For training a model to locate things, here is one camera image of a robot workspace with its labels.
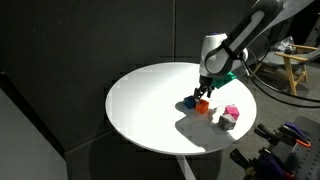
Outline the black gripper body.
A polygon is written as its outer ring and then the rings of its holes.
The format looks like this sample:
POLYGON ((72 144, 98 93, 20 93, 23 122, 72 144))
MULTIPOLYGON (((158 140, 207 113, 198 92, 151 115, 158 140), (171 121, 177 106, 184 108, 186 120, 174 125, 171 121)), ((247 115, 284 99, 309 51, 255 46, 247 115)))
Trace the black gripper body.
POLYGON ((200 83, 200 88, 199 90, 201 91, 202 95, 208 92, 208 89, 212 86, 212 77, 206 77, 206 76, 200 76, 199 78, 199 83, 200 83))

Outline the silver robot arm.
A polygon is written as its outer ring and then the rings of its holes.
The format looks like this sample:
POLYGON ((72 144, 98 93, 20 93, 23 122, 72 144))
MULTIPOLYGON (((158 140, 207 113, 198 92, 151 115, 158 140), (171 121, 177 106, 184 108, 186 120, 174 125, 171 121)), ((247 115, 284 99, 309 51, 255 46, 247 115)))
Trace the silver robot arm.
POLYGON ((211 96, 215 89, 212 81, 232 70, 233 62, 241 60, 239 54, 278 16, 282 5, 282 0, 258 0, 226 39, 204 53, 199 67, 200 87, 194 90, 197 101, 204 94, 211 96))

